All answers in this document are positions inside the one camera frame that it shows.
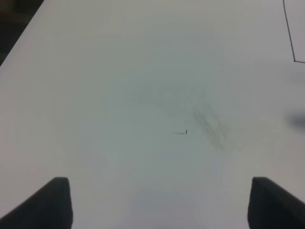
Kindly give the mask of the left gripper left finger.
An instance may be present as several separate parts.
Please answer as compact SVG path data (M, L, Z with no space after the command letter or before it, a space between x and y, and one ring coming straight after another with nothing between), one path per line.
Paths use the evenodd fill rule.
M55 177L0 218L2 229L71 229L73 210L69 179Z

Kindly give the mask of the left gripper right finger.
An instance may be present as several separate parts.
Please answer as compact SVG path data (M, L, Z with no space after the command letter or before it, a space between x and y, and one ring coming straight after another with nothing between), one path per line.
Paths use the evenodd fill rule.
M248 204L250 229L305 229L305 203L266 177L254 177Z

